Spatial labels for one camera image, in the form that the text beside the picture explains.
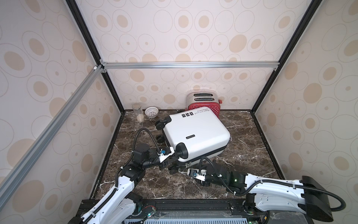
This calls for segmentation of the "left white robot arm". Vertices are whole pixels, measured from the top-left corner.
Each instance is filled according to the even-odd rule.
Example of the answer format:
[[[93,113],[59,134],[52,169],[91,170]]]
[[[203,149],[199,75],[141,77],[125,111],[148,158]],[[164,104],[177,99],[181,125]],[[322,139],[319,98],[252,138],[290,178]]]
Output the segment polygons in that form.
[[[166,168],[180,158],[186,159],[186,147],[159,147],[147,128],[137,131],[129,160],[115,177],[115,184],[88,212],[73,217],[70,224],[117,224],[132,214],[139,214],[142,197],[132,191],[143,179],[146,169]]]

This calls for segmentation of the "white hard-shell suitcase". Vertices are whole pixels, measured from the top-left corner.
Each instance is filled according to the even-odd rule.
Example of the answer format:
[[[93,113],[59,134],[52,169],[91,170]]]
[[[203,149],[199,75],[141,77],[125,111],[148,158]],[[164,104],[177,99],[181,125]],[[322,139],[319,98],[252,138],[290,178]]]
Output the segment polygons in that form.
[[[230,133],[208,107],[172,114],[155,123],[162,131],[157,137],[174,149],[176,161],[169,163],[170,174],[191,167],[202,157],[212,158],[223,152],[230,140]]]

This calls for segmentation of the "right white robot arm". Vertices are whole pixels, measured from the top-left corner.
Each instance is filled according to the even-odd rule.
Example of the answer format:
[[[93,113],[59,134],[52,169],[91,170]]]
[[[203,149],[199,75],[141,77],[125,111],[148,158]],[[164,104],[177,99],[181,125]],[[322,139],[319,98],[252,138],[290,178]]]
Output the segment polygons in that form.
[[[202,157],[198,169],[187,174],[203,186],[216,184],[237,197],[245,197],[247,210],[300,212],[321,222],[332,222],[333,212],[346,208],[340,196],[325,190],[312,177],[300,180],[264,178],[238,171],[227,171],[223,166]]]

